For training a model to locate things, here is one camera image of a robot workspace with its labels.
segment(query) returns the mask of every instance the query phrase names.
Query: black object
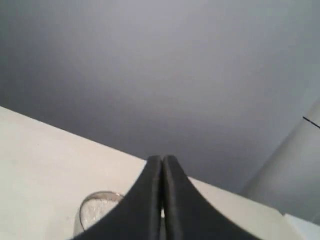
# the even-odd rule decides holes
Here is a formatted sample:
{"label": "black object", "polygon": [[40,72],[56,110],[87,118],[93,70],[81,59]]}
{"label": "black object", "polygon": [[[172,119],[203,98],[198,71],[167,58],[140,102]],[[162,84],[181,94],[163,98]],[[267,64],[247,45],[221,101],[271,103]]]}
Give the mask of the black object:
{"label": "black object", "polygon": [[173,155],[151,156],[122,201],[74,240],[159,240],[161,207],[169,240],[258,240],[217,211]]}
{"label": "black object", "polygon": [[119,204],[74,240],[158,240],[161,178],[161,158],[149,157],[139,178]]}

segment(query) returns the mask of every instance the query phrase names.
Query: white wall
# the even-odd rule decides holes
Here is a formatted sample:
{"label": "white wall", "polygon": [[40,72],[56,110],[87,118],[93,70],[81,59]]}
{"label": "white wall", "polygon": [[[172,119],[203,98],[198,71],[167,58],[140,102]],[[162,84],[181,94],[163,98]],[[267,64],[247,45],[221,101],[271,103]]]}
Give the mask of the white wall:
{"label": "white wall", "polygon": [[[320,99],[307,117],[320,123]],[[320,128],[301,120],[242,194],[320,225]]]}
{"label": "white wall", "polygon": [[237,192],[319,94],[318,5],[3,1],[0,105]]}

